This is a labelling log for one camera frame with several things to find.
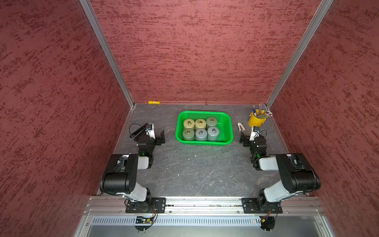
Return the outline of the olive tea canister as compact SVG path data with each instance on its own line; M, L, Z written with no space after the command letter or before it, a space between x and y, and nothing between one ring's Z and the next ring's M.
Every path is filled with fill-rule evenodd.
M182 133L183 140L185 141L193 141L195 140L195 131L190 128L185 128Z

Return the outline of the beige tea canister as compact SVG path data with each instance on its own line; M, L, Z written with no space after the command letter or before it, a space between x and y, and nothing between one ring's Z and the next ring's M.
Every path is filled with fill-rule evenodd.
M183 125L184 125L184 129L192 129L192 130L194 130L194 128L195 128L195 122L191 118L190 119L188 118L188 119L184 120Z
M199 118L195 121L195 130L198 129L206 129L206 120Z

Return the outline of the grey-blue tea canister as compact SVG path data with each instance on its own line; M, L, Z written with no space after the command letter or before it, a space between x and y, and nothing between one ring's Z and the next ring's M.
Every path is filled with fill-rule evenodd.
M216 126L210 126L207 128L207 140L217 141L220 135L220 130Z

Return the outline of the green plastic basket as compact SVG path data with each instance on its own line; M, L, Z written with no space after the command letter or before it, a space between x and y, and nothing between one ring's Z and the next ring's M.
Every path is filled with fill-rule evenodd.
M234 139L232 120L224 112L183 111L178 115L176 139L186 145L228 145Z

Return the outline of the green tea canister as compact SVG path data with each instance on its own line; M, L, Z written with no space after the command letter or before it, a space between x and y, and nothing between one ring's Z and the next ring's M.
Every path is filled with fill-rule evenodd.
M206 119L206 128L217 126L218 120L215 117L208 117Z

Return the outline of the grey tea canister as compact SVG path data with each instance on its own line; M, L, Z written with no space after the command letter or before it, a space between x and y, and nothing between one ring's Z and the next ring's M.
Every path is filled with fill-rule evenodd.
M204 128L199 128L195 131L196 141L207 141L208 132Z

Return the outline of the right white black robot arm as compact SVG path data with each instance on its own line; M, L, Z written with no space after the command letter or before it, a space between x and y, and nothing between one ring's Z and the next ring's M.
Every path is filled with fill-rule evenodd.
M259 133L250 139L242 132L239 142L249 148L256 170L278 171L280 175L278 182L259 190L256 198L241 199L245 214L282 213L283 200L320 189L320 178L302 153L268 155L266 139Z

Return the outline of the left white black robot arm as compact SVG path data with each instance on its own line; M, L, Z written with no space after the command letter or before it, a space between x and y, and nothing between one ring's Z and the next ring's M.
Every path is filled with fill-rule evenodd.
M139 170L150 169L154 162L153 152L156 146L165 143L165 133L154 136L154 129L141 127L130 137L137 142L137 154L113 154L100 182L100 191L128 200L126 212L158 214L164 209L158 200L152 198L148 188L137 182Z

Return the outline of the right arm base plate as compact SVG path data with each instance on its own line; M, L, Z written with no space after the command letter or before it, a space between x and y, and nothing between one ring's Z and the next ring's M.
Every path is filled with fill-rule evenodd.
M268 202L261 198L242 198L242 208L245 214L282 214L280 202Z

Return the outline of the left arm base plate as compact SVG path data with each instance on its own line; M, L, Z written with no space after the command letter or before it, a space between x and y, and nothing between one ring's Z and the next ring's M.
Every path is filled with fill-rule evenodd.
M131 202L126 203L126 213L150 213L150 214L162 214L165 212L166 198L152 197L145 202Z

